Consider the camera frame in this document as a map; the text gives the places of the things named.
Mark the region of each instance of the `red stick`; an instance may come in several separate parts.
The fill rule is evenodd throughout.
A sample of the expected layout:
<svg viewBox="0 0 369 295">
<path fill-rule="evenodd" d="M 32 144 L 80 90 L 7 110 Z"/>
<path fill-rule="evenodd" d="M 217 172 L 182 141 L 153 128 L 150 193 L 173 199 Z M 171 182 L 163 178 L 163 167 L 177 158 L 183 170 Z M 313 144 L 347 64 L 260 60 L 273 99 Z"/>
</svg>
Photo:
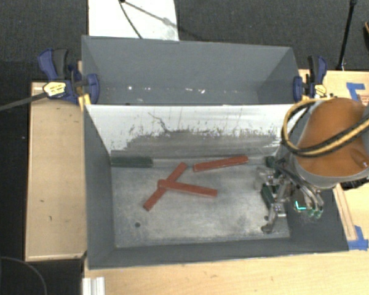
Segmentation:
<svg viewBox="0 0 369 295">
<path fill-rule="evenodd" d="M 228 159 L 213 160 L 211 162 L 197 163 L 192 166 L 192 170 L 194 170 L 195 172 L 204 171 L 204 170 L 213 170 L 216 168 L 235 166 L 235 165 L 240 165 L 240 164 L 245 164 L 245 163 L 248 163 L 247 156 L 245 155 L 235 156 L 235 157 L 230 157 Z"/>
<path fill-rule="evenodd" d="M 187 165 L 185 163 L 180 163 L 176 169 L 168 176 L 167 180 L 176 181 L 180 175 L 187 169 Z M 150 211 L 152 207 L 159 201 L 159 199 L 165 194 L 166 188 L 158 187 L 155 192 L 153 192 L 152 196 L 145 202 L 143 208 L 146 211 Z"/>
<path fill-rule="evenodd" d="M 168 188 L 172 190 L 185 191 L 185 192 L 190 192 L 192 194 L 206 195 L 209 197 L 217 196 L 216 189 L 196 186 L 193 184 L 177 183 L 175 181 L 169 181 L 166 179 L 160 179 L 157 185 L 159 186 L 159 188 Z"/>
</svg>

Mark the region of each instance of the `blue tape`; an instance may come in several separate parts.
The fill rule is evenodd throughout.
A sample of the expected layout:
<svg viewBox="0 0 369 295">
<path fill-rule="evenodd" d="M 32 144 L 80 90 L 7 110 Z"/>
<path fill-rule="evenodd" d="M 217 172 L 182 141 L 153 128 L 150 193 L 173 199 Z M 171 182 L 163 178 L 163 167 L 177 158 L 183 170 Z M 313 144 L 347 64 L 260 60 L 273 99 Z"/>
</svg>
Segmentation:
<svg viewBox="0 0 369 295">
<path fill-rule="evenodd" d="M 350 96 L 353 100 L 358 101 L 357 92 L 355 90 L 365 90 L 363 83 L 346 83 L 346 87 L 350 92 Z"/>
<path fill-rule="evenodd" d="M 350 250 L 365 250 L 369 249 L 369 239 L 363 239 L 362 229 L 360 226 L 356 226 L 355 231 L 357 232 L 358 239 L 351 242 L 347 242 Z"/>
</svg>

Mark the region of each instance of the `blue clamp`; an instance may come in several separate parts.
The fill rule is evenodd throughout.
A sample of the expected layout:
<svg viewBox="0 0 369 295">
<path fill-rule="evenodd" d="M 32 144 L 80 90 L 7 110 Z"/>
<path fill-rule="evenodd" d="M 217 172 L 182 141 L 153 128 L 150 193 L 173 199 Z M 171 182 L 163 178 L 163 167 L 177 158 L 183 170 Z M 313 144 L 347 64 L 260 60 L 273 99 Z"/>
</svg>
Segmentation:
<svg viewBox="0 0 369 295">
<path fill-rule="evenodd" d="M 306 83 L 303 82 L 302 77 L 296 76 L 293 81 L 293 96 L 294 101 L 299 102 L 302 96 L 306 95 L 314 98 L 317 94 L 316 85 L 322 84 L 324 77 L 327 75 L 327 62 L 321 56 L 309 56 L 310 74 L 306 75 Z"/>
<path fill-rule="evenodd" d="M 58 95 L 48 95 L 49 98 L 58 98 L 69 101 L 70 103 L 78 104 L 80 96 L 78 87 L 82 87 L 82 93 L 90 95 L 92 104 L 96 104 L 100 96 L 100 84 L 96 74 L 88 74 L 85 79 L 82 79 L 82 74 L 73 66 L 68 66 L 68 71 L 71 73 L 71 80 L 65 78 L 66 74 L 66 57 L 68 51 L 66 49 L 53 50 L 45 49 L 38 56 L 38 65 L 42 72 L 46 74 L 49 82 L 60 81 L 63 84 L 60 87 L 64 93 Z"/>
<path fill-rule="evenodd" d="M 364 250 L 367 251 L 369 249 L 369 239 L 364 239 L 362 234 L 362 229 L 360 226 L 356 226 L 355 231 L 357 232 L 358 239 L 353 240 L 351 242 L 347 242 L 350 250 Z"/>
</svg>

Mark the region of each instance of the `wooden board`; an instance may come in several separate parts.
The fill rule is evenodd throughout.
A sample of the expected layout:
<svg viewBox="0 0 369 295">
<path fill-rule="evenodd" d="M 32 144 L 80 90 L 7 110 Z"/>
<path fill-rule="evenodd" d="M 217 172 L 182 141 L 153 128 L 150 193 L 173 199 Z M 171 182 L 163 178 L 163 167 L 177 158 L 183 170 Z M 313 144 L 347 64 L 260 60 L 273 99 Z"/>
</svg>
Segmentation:
<svg viewBox="0 0 369 295">
<path fill-rule="evenodd" d="M 32 95 L 43 84 L 33 84 Z M 25 259 L 81 257 L 86 247 L 79 106 L 43 99 L 31 105 Z"/>
</svg>

